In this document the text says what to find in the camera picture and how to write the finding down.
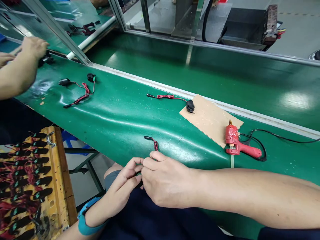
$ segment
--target human hand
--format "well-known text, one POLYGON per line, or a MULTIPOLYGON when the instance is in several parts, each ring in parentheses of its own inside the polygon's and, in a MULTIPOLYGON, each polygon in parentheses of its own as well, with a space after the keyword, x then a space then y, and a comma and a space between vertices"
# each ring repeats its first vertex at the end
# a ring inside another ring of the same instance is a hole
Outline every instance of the human hand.
POLYGON ((141 181, 141 175, 136 176, 136 174, 143 168, 142 165, 137 165, 142 161, 143 158, 132 158, 103 196, 103 201, 106 202, 104 211, 107 218, 117 215, 126 206, 130 193, 141 181))
POLYGON ((156 205, 169 208, 193 206, 197 189, 196 169, 188 168, 158 151, 152 151, 142 164, 144 188, 156 205))
POLYGON ((7 65, 9 61, 14 60, 15 55, 9 54, 9 53, 3 53, 0 52, 0 68, 4 67, 7 65))
POLYGON ((21 53, 24 53, 26 56, 34 56, 37 60, 39 60, 46 54, 49 43, 41 38, 25 37, 21 46, 21 53))

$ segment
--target cardboard piece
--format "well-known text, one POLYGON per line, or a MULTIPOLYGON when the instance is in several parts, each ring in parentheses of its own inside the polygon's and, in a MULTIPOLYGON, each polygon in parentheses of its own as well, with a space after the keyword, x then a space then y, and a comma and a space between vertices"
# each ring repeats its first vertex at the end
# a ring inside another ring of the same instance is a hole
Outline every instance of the cardboard piece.
POLYGON ((180 114, 218 145, 225 148, 225 131, 226 126, 229 125, 229 120, 238 129, 242 126, 243 122, 199 94, 192 100, 194 114, 189 113, 186 107, 180 111, 180 114))

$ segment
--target teal watch strap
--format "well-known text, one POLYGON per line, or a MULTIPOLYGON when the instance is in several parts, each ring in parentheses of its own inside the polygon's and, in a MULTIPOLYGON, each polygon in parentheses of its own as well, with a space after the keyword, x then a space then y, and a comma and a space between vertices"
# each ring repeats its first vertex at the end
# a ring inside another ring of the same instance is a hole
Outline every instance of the teal watch strap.
POLYGON ((87 210, 93 205, 95 204, 100 198, 94 198, 92 200, 90 200, 89 202, 87 202, 83 208, 81 209, 81 211, 79 212, 78 215, 78 219, 79 219, 79 232, 84 235, 84 236, 89 236, 91 234, 97 233, 101 228, 103 228, 107 222, 105 221, 104 223, 102 223, 101 225, 97 226, 97 227, 89 227, 86 224, 86 218, 85 218, 85 213, 87 212, 87 210))
POLYGON ((97 233, 100 229, 102 229, 107 224, 107 222, 108 220, 102 223, 101 225, 92 228, 86 224, 85 215, 81 214, 79 216, 79 226, 78 226, 79 232, 84 236, 89 236, 91 234, 97 233))

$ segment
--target forearm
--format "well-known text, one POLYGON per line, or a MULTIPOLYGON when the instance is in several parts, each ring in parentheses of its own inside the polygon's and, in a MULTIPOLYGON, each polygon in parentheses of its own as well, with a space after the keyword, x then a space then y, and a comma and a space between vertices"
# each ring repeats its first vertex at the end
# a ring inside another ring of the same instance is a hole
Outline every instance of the forearm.
POLYGON ((234 212, 273 228, 320 228, 320 187, 252 169, 195 170, 194 206, 234 212))
MULTIPOLYGON (((89 210, 85 214, 86 224, 89 227, 97 227, 103 224, 108 219, 104 214, 106 206, 107 206, 106 199, 101 198, 91 208, 89 208, 89 210)), ((95 240, 100 236, 102 231, 103 229, 89 236, 82 235, 79 231, 79 221, 77 221, 68 230, 63 232, 63 234, 61 234, 57 240, 70 240, 70 239, 95 240)))
POLYGON ((39 60, 32 54, 20 52, 0 69, 0 100, 25 92, 34 82, 39 60))

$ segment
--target black wire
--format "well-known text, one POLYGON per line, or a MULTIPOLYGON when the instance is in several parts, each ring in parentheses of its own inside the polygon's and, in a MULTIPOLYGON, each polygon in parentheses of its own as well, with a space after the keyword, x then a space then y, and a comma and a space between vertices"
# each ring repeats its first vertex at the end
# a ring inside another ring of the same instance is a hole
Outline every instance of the black wire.
POLYGON ((300 141, 296 141, 296 140, 292 140, 292 139, 289 139, 289 138, 285 138, 285 137, 282 137, 280 135, 277 135, 273 132, 270 132, 270 131, 267 131, 267 130, 264 130, 264 129, 254 129, 251 131, 251 134, 250 134, 250 138, 254 138, 252 137, 252 134, 255 132, 255 131, 262 131, 262 132, 267 132, 267 133, 270 133, 272 134, 273 136, 276 136, 277 138, 281 138, 281 139, 284 139, 284 140, 287 140, 287 141, 290 141, 290 142, 295 142, 295 143, 314 143, 314 142, 318 142, 320 140, 320 138, 316 139, 316 140, 312 140, 312 141, 307 141, 307 142, 300 142, 300 141))
POLYGON ((204 14, 204 18, 203 18, 203 26, 202 26, 202 41, 206 42, 206 27, 207 27, 207 21, 208 21, 208 16, 209 16, 209 12, 212 6, 213 0, 209 0, 209 4, 207 6, 206 12, 204 14))
POLYGON ((243 135, 243 136, 248 137, 248 138, 249 138, 248 143, 250 142, 251 138, 255 139, 258 143, 260 143, 260 145, 261 145, 261 147, 262 147, 262 149, 263 149, 263 152, 264 152, 264 157, 255 158, 255 159, 257 159, 258 161, 261 161, 261 162, 265 162, 265 161, 267 160, 267 150, 266 150, 266 148, 264 147, 264 145, 262 144, 262 142, 260 142, 259 139, 255 138, 255 137, 253 137, 253 136, 251 136, 251 135, 247 135, 247 134, 244 134, 244 133, 240 133, 240 135, 243 135))

